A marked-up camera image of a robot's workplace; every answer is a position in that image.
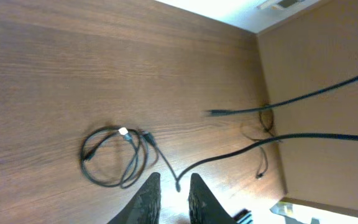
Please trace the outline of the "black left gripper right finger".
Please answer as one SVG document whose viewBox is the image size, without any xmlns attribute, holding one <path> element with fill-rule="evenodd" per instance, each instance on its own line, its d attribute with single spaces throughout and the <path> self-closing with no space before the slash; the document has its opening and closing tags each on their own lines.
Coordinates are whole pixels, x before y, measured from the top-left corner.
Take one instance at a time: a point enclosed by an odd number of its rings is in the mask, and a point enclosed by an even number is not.
<svg viewBox="0 0 358 224">
<path fill-rule="evenodd" d="M 191 175 L 188 203 L 191 224 L 236 224 L 197 173 Z"/>
</svg>

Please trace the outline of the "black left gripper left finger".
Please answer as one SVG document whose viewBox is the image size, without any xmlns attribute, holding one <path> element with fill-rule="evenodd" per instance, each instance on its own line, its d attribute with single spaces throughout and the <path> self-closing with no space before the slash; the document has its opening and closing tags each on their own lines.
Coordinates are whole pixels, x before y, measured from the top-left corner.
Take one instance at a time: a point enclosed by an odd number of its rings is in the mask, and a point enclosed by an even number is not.
<svg viewBox="0 0 358 224">
<path fill-rule="evenodd" d="M 128 204 L 108 224 L 159 224 L 160 174 L 153 172 Z"/>
</svg>

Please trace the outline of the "black usb cable silver plug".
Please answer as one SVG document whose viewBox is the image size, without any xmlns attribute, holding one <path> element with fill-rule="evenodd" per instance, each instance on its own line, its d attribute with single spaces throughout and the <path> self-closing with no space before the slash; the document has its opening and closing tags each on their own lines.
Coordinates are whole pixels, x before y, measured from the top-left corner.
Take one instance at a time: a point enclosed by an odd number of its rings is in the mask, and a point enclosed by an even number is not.
<svg viewBox="0 0 358 224">
<path fill-rule="evenodd" d="M 297 96 L 297 97 L 291 98 L 289 100 L 281 101 L 279 103 L 274 103 L 272 105 L 261 106 L 258 108 L 251 108 L 251 109 L 246 109 L 246 110 L 223 110 L 223 109 L 206 110 L 206 111 L 203 111 L 202 114 L 205 114 L 205 115 L 211 116 L 211 117 L 217 117 L 217 116 L 230 116 L 230 115 L 234 115 L 234 114 L 254 113 L 254 112 L 259 112 L 259 111 L 271 110 L 271 109 L 277 108 L 279 106 L 284 106 L 284 105 L 288 105 L 290 103 L 294 103 L 296 101 L 311 98 L 312 96 L 321 95 L 323 93 L 327 93 L 329 91 L 336 90 L 338 88 L 344 87 L 346 85 L 350 85 L 355 82 L 358 82 L 358 75 L 353 78 L 350 78 L 348 80 L 345 80 L 343 82 L 339 82 L 335 85 L 331 85 L 329 87 L 326 87 L 326 88 L 323 88 L 320 90 L 316 90 L 316 91 L 313 91 L 313 92 L 305 94 L 305 95 Z"/>
</svg>

